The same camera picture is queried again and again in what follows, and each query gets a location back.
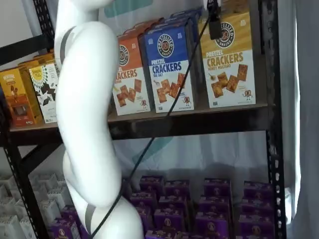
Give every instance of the black clamp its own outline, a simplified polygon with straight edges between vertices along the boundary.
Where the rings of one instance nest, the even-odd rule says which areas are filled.
[[[220,23],[220,7],[218,6],[217,0],[208,0],[207,9],[210,16],[209,20],[209,35],[210,39],[219,39],[222,36],[221,23]]]

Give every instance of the black metal shelf frame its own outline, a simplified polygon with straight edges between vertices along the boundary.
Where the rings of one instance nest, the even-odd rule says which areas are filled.
[[[204,114],[171,116],[169,118],[136,119],[109,122],[114,140],[128,138],[164,137],[192,134],[240,132],[265,130],[268,156],[268,177],[275,195],[275,235],[286,239],[285,184],[283,139],[281,118],[281,88],[279,64],[278,0],[259,0],[261,30],[264,38],[267,71],[268,106],[239,111],[220,111]],[[25,55],[53,47],[54,31],[45,0],[33,0],[42,35],[0,48],[0,65]],[[189,127],[196,120],[197,125]],[[213,127],[211,122],[222,122],[222,127]],[[26,131],[10,131],[5,117],[5,108],[0,105],[0,145],[17,182],[30,222],[38,239],[46,239],[48,233],[35,199],[28,175],[61,145],[57,127]],[[18,146],[38,146],[24,158]]]

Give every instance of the black cable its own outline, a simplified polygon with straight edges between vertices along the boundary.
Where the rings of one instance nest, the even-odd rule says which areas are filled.
[[[175,98],[174,103],[172,104],[170,110],[168,111],[168,113],[167,113],[167,115],[166,115],[165,117],[170,116],[170,114],[172,113],[172,111],[173,111],[173,109],[174,109],[174,107],[175,107],[175,105],[176,105],[176,103],[177,103],[177,100],[178,100],[178,98],[179,98],[179,96],[180,96],[180,93],[181,93],[181,91],[182,91],[182,89],[183,89],[183,87],[184,87],[184,85],[185,85],[186,79],[187,79],[187,77],[188,77],[188,74],[189,74],[189,71],[190,71],[190,67],[191,67],[191,65],[192,65],[192,63],[193,63],[193,60],[194,60],[194,57],[195,57],[195,53],[196,53],[196,49],[197,49],[197,47],[198,47],[198,44],[199,44],[199,42],[200,42],[201,37],[203,36],[204,30],[206,29],[206,27],[207,27],[207,25],[208,25],[208,23],[209,23],[210,17],[211,17],[211,15],[209,15],[209,17],[207,18],[207,21],[206,21],[206,23],[205,23],[205,25],[204,25],[204,28],[203,28],[203,30],[201,31],[201,33],[199,34],[198,40],[197,40],[197,42],[196,42],[196,44],[195,44],[195,46],[194,46],[194,48],[193,48],[193,51],[192,51],[192,53],[191,53],[191,57],[190,57],[190,60],[189,60],[188,68],[187,68],[186,73],[185,73],[185,76],[184,76],[183,83],[182,83],[182,85],[180,86],[180,89],[179,89],[179,91],[178,91],[178,93],[177,93],[177,97]],[[121,198],[121,196],[122,196],[122,194],[123,194],[123,192],[124,192],[124,189],[129,185],[129,183],[130,183],[130,181],[131,181],[131,179],[132,179],[132,177],[133,177],[135,171],[137,170],[139,164],[141,163],[141,161],[142,161],[144,155],[146,154],[146,152],[147,152],[148,149],[150,148],[150,146],[151,146],[151,144],[153,143],[154,139],[155,139],[155,137],[153,137],[153,138],[150,139],[149,143],[147,144],[147,146],[146,146],[145,149],[143,150],[143,153],[140,155],[140,157],[139,157],[137,163],[135,164],[135,167],[134,167],[134,169],[132,170],[131,174],[129,175],[127,181],[124,183],[124,186],[121,188],[121,190],[120,190],[118,196],[116,197],[116,199],[115,199],[113,205],[111,206],[111,208],[109,209],[108,213],[107,213],[106,216],[103,218],[103,220],[101,221],[101,223],[98,225],[98,227],[97,227],[97,228],[95,229],[95,231],[92,233],[92,235],[89,237],[89,239],[93,239],[93,238],[94,238],[94,236],[98,233],[99,229],[102,227],[102,225],[104,224],[104,222],[107,220],[107,218],[109,217],[109,215],[111,214],[111,212],[112,212],[113,209],[115,208],[116,204],[118,203],[118,201],[120,200],[120,198]]]

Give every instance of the sea salt pretzel crackers box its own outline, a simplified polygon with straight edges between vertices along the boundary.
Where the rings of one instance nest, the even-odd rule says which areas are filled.
[[[211,40],[206,28],[200,41],[210,108],[256,103],[249,10],[233,12],[221,16],[220,39]],[[199,20],[199,32],[206,20]]]
[[[192,41],[192,28],[188,20],[150,30],[145,35],[157,113],[168,112],[177,97],[188,68]],[[196,102],[194,66],[190,70],[173,111],[194,109]]]
[[[119,116],[149,112],[152,108],[152,87],[144,50],[144,28],[134,28],[118,37],[120,65],[113,87]]]

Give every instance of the metal shelving unit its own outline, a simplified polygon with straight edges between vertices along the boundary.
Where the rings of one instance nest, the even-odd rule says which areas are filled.
[[[33,0],[33,2],[43,34],[0,48],[0,65],[53,47],[54,31],[46,2],[45,0]],[[114,140],[265,131],[268,176],[275,195],[275,234],[277,239],[286,239],[277,0],[260,0],[260,14],[266,72],[262,73],[264,75],[262,81],[265,85],[260,92],[260,95],[264,97],[259,97],[256,105],[212,110],[205,103],[200,102],[195,111],[173,113],[170,117],[154,112],[122,117],[117,117],[116,113],[112,113],[108,118],[108,125]],[[37,238],[49,238],[28,175],[62,144],[57,124],[11,128],[6,116],[5,107],[1,105],[0,146],[4,148]],[[192,121],[198,124],[189,125],[189,122]],[[22,158],[18,150],[18,146],[21,145],[38,146]]]

